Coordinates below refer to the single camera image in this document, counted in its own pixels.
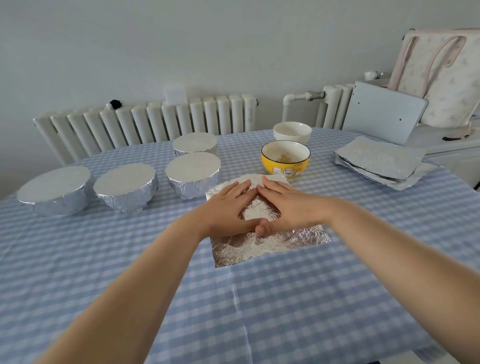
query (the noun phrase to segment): radiator pipe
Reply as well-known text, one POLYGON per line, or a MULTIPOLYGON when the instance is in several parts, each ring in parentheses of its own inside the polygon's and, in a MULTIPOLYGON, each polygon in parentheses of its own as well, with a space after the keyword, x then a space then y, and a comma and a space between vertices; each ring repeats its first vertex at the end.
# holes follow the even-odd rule
POLYGON ((285 95, 285 97, 283 98, 282 122, 287 121, 288 107, 290 106, 291 101, 295 101, 295 100, 313 101, 313 100, 320 100, 325 97, 326 97, 326 93, 324 91, 320 91, 320 92, 307 91, 306 93, 300 94, 300 95, 294 95, 294 94, 285 95))

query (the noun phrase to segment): bag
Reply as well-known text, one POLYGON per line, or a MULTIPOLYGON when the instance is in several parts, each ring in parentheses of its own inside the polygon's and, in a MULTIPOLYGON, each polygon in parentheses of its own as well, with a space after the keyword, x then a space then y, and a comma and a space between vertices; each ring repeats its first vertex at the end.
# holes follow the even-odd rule
POLYGON ((480 103, 480 29, 409 30, 387 88, 426 98, 424 124, 469 125, 480 103))

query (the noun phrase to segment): wall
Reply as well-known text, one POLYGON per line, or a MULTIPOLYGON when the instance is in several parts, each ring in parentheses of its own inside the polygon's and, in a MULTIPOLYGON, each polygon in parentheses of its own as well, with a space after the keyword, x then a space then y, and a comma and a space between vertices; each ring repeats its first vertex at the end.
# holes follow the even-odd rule
MULTIPOLYGON (((474 26, 478 0, 16 0, 0 3, 0 196, 56 168, 31 119, 51 110, 251 92, 282 97, 390 70, 410 27, 474 26)), ((292 111, 313 123, 315 103, 292 111)))

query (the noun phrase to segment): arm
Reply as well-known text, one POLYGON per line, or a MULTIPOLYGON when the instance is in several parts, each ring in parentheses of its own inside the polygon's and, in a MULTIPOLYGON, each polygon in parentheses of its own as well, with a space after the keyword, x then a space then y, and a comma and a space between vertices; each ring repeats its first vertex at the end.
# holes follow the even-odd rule
POLYGON ((405 309, 461 363, 480 357, 480 274, 337 198, 264 179, 258 191, 282 213, 259 235, 329 225, 405 309))
POLYGON ((254 231, 242 221, 255 197, 250 180, 225 187, 159 235, 37 360, 48 363, 143 363, 199 242, 254 231))

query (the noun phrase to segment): person's left hand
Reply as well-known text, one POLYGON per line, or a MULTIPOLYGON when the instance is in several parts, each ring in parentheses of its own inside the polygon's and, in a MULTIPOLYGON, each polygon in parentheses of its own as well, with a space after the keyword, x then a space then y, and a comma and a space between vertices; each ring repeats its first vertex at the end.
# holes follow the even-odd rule
POLYGON ((265 218, 240 220, 240 212, 255 198, 256 188, 245 192, 251 185, 250 180, 238 183, 234 182, 207 202, 190 211, 184 217, 189 227, 199 229, 202 239, 206 237, 222 238, 255 231, 261 222, 267 222, 265 218))

